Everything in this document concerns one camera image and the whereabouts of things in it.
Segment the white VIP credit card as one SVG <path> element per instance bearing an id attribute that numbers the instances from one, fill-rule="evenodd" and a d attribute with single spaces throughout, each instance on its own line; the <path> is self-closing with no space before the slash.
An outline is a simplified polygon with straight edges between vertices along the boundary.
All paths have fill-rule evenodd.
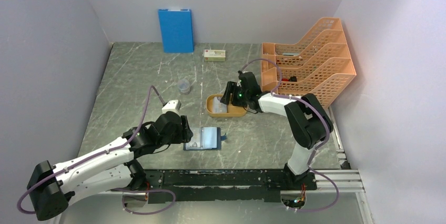
<path id="1" fill-rule="evenodd" d="M 227 105 L 222 103 L 221 96 L 216 96 L 213 98 L 212 112 L 215 114 L 225 114 L 228 112 Z"/>

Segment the blue card holder wallet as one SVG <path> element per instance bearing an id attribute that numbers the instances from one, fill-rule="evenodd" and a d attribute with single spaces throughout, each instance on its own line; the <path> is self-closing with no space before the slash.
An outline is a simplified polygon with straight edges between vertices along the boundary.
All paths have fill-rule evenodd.
<path id="1" fill-rule="evenodd" d="M 195 150 L 220 150 L 221 143 L 227 139 L 227 135 L 221 134 L 220 127 L 201 127 L 202 129 L 202 149 Z M 183 146 L 184 151 L 193 151 L 186 150 L 185 144 Z"/>

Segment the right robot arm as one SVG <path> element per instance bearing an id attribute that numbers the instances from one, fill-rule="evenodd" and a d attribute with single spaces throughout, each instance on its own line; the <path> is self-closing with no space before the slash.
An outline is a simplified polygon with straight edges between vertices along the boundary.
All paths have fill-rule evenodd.
<path id="1" fill-rule="evenodd" d="M 286 96 L 263 91 L 252 72 L 239 72 L 237 82 L 227 82 L 220 102 L 288 119 L 296 143 L 285 164 L 287 173 L 283 180 L 289 189 L 302 185 L 317 149 L 329 140 L 333 131 L 332 121 L 317 97 L 312 93 Z"/>

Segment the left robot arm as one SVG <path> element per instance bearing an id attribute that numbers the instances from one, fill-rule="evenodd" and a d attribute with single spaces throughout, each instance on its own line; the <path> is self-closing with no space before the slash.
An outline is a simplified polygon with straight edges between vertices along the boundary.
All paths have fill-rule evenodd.
<path id="1" fill-rule="evenodd" d="M 79 158 L 55 165 L 43 161 L 27 185 L 33 213 L 37 220 L 45 221 L 103 191 L 148 189 L 146 173 L 137 158 L 158 153 L 164 145 L 187 143 L 192 136 L 187 117 L 168 111 Z"/>

